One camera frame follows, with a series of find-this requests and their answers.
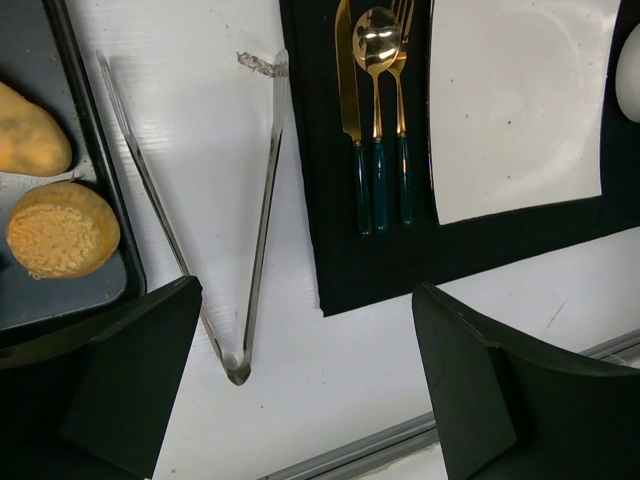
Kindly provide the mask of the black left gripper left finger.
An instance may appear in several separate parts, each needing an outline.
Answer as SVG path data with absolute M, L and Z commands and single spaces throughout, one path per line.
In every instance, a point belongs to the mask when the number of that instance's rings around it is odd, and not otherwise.
M 151 478 L 201 305 L 183 276 L 96 315 L 3 330 L 2 478 Z

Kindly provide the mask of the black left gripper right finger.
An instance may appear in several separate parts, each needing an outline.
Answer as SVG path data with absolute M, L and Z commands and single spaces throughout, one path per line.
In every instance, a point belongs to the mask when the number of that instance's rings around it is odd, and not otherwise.
M 430 284 L 412 310 L 452 479 L 635 479 L 639 372 L 487 317 Z

